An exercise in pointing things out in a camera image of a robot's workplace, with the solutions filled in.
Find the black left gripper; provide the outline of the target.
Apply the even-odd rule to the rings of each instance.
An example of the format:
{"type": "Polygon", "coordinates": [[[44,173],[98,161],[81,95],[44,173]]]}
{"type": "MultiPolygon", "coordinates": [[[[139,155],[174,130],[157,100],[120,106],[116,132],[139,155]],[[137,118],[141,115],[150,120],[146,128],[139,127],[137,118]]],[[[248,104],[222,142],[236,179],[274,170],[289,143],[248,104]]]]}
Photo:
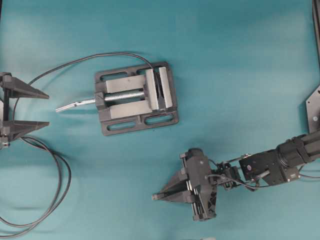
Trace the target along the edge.
{"type": "Polygon", "coordinates": [[[22,80],[12,77],[9,72],[0,73],[0,87],[3,90],[3,110],[0,121],[0,149],[7,148],[12,140],[49,126],[47,121],[10,120],[10,98],[49,99],[50,96],[22,80]]]}

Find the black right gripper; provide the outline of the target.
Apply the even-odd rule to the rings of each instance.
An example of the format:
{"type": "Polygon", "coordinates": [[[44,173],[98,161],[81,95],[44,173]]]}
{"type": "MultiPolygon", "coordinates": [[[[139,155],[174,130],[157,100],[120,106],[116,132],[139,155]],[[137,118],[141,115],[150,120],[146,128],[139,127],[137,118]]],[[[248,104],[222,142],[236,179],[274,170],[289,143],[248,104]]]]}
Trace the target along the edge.
{"type": "Polygon", "coordinates": [[[182,158],[184,168],[178,170],[152,200],[192,203],[193,220],[206,221],[217,216],[217,187],[208,175],[212,173],[209,159],[200,148],[190,148],[182,158]]]}

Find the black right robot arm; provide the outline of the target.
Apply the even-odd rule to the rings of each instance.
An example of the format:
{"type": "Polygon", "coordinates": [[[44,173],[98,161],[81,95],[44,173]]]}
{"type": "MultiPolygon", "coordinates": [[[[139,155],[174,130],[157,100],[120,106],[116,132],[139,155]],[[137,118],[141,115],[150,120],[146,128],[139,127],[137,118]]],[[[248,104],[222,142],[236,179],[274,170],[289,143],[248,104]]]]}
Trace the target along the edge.
{"type": "Polygon", "coordinates": [[[191,204],[194,221],[216,217],[218,187],[231,190],[244,186],[254,192],[266,187],[290,183],[301,177],[300,168],[320,157],[320,132],[295,136],[275,149],[236,158],[239,166],[230,161],[216,164],[200,148],[190,148],[180,155],[182,168],[169,182],[152,195],[155,201],[191,204]]]}

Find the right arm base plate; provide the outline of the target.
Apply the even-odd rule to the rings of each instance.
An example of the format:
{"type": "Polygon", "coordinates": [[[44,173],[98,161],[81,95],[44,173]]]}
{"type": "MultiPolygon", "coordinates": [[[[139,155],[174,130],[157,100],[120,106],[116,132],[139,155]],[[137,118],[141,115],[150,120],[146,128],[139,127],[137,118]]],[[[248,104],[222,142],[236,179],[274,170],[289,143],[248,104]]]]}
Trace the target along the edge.
{"type": "Polygon", "coordinates": [[[314,133],[320,129],[320,86],[305,101],[308,131],[314,133]]]}

